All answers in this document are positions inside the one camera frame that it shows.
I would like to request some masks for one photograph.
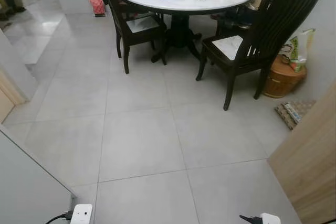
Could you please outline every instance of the marble floor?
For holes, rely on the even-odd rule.
[[[64,17],[58,0],[23,0],[26,11],[10,17],[4,34],[24,64],[36,64]]]
[[[204,37],[211,22],[191,18]],[[150,62],[148,43],[131,47],[126,75],[115,39],[110,15],[64,16],[32,67],[34,98],[4,123],[77,202],[94,205],[92,223],[243,224],[239,214],[262,212],[300,223],[267,164],[289,130],[279,100],[253,99],[258,73],[238,77],[223,111],[215,66],[196,82],[186,49],[172,48],[164,66]]]

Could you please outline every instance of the wooden barrel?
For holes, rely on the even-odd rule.
[[[272,98],[284,97],[306,76],[307,69],[305,67],[295,73],[288,64],[281,61],[281,56],[278,55],[267,78],[264,95]]]

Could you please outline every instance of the round table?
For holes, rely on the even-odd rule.
[[[167,31],[164,51],[169,46],[188,46],[191,53],[199,58],[193,39],[199,39],[189,29],[189,15],[219,13],[233,6],[238,6],[249,0],[127,0],[146,9],[164,14],[172,14],[171,28]]]

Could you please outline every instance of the black table pedestal base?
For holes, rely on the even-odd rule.
[[[162,52],[152,57],[152,62],[157,62],[161,59],[160,54],[166,53],[170,47],[188,47],[189,51],[200,59],[201,55],[197,51],[194,39],[200,39],[202,34],[194,34],[189,29],[189,15],[173,14],[171,28],[166,31],[165,45]]]

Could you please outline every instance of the chair backrest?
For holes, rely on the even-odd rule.
[[[235,65],[269,61],[307,18],[318,0],[261,0],[249,32],[238,50]]]
[[[124,38],[128,35],[129,28],[126,24],[126,21],[124,20],[121,10],[120,10],[120,0],[108,0],[111,13],[113,16],[115,28],[119,31],[121,36]]]

